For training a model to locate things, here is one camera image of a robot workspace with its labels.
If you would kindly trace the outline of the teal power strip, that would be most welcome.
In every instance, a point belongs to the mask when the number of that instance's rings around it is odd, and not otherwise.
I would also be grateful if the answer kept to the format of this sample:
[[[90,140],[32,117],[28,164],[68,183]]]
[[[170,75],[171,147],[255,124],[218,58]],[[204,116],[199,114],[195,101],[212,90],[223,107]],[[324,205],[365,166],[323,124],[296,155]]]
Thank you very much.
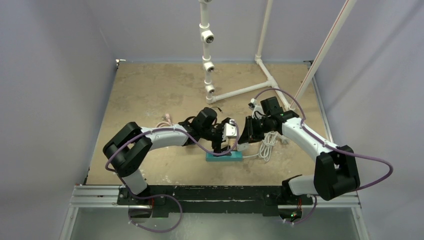
[[[241,162],[243,155],[240,151],[232,151],[227,155],[215,156],[210,153],[206,153],[205,160],[207,162]]]

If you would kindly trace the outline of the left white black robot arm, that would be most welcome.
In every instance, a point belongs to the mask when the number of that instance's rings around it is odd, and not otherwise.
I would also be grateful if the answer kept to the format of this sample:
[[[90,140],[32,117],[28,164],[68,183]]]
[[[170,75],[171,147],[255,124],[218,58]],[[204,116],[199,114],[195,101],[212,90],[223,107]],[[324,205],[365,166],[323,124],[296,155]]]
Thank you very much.
[[[144,179],[140,166],[150,151],[166,147],[198,145],[200,139],[211,143],[209,152],[214,157],[229,155],[234,146],[222,148],[226,127],[236,127],[231,118],[218,123],[217,112],[204,107],[196,116],[168,127],[141,127],[136,122],[127,123],[103,147],[107,158],[105,169],[117,174],[129,188],[129,197],[138,205],[149,199],[149,185]]]

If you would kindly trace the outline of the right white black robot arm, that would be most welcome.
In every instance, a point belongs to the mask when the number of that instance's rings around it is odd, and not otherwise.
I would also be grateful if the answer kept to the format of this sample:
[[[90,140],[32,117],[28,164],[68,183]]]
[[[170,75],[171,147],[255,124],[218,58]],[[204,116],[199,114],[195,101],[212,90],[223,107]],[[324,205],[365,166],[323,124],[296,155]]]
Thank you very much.
[[[348,146],[338,146],[318,135],[292,111],[284,111],[276,97],[248,104],[252,114],[245,119],[237,149],[245,150],[249,144],[258,143],[265,135],[277,132],[297,144],[314,161],[312,175],[297,175],[283,180],[280,196],[288,204],[300,195],[318,195],[329,201],[360,186],[356,159]]]

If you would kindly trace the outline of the white square wall adapter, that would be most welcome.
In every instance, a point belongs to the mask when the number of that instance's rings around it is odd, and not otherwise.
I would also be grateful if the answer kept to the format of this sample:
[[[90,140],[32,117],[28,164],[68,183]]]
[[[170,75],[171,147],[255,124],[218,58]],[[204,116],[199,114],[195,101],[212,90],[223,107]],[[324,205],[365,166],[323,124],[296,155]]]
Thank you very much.
[[[242,143],[242,144],[238,144],[237,145],[237,151],[242,152],[245,151],[249,148],[249,144],[248,143]]]

